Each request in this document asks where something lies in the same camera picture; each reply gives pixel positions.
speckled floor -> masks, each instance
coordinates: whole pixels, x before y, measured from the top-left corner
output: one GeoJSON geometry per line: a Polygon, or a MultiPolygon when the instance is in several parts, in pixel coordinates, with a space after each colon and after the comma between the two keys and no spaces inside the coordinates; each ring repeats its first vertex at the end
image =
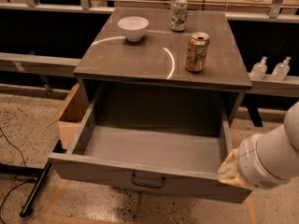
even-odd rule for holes
{"type": "MultiPolygon", "coordinates": [[[[58,141],[56,124],[48,127],[48,123],[65,96],[65,91],[56,91],[47,99],[42,89],[0,86],[0,126],[22,151],[28,166],[43,167],[58,141]]],[[[285,114],[275,110],[260,113],[263,128],[253,127],[246,109],[239,109],[232,125],[236,146],[245,137],[277,127],[285,114]]],[[[20,153],[1,135],[0,162],[22,165],[20,153]]],[[[0,175],[0,203],[26,179],[0,175]]],[[[24,184],[7,197],[1,211],[5,223],[299,223],[298,178],[276,189],[254,190],[242,204],[235,204],[62,180],[51,170],[33,213],[21,218],[21,207],[33,185],[24,184]]]]}

clear bottle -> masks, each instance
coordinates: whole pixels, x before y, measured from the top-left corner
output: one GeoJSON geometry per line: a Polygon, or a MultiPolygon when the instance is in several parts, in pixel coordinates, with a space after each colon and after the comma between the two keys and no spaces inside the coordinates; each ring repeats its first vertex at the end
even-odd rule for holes
{"type": "Polygon", "coordinates": [[[289,61],[291,57],[287,56],[286,59],[283,61],[283,63],[278,63],[273,72],[272,77],[275,79],[283,80],[288,75],[290,71],[289,61]]]}
{"type": "Polygon", "coordinates": [[[262,60],[259,63],[253,65],[253,68],[249,73],[251,79],[255,79],[255,80],[263,79],[264,74],[267,71],[267,65],[265,63],[266,60],[267,57],[263,56],[262,60]]]}

open drawer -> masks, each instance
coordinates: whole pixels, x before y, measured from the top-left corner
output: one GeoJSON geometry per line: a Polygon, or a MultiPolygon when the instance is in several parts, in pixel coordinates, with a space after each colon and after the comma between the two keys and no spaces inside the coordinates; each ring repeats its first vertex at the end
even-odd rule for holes
{"type": "Polygon", "coordinates": [[[63,179],[241,203],[246,189],[220,184],[231,148],[222,93],[101,83],[65,154],[63,179]]]}

